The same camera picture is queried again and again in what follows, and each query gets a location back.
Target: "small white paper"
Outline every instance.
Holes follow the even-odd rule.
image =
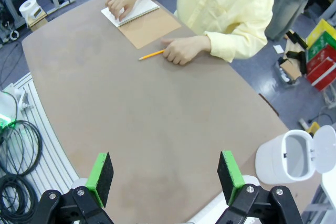
[[[280,45],[274,45],[273,47],[274,47],[275,52],[277,52],[277,54],[283,54],[285,52],[282,46]]]

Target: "cardboard sheet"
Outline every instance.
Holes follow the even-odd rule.
[[[118,29],[137,49],[140,49],[180,26],[174,17],[160,8]]]

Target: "gray pants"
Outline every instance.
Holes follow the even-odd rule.
[[[273,18],[266,28],[266,37],[281,40],[305,8],[308,0],[274,0]]]

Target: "yellow box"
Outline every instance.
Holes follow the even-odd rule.
[[[331,35],[334,39],[336,39],[336,29],[333,28],[328,22],[326,22],[324,19],[321,19],[321,21],[316,25],[314,30],[310,33],[310,35],[306,39],[306,43],[308,47],[311,47],[314,42],[324,33],[327,32]]]

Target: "white device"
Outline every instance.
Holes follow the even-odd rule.
[[[13,84],[8,85],[4,92],[0,91],[0,126],[4,127],[8,123],[15,120],[22,120],[22,111],[26,108],[32,108],[27,101],[27,92],[25,90],[18,90],[14,88]]]
[[[311,137],[306,131],[292,130],[261,145],[256,154],[260,181],[275,185],[303,181],[336,165],[336,133],[325,125]]]

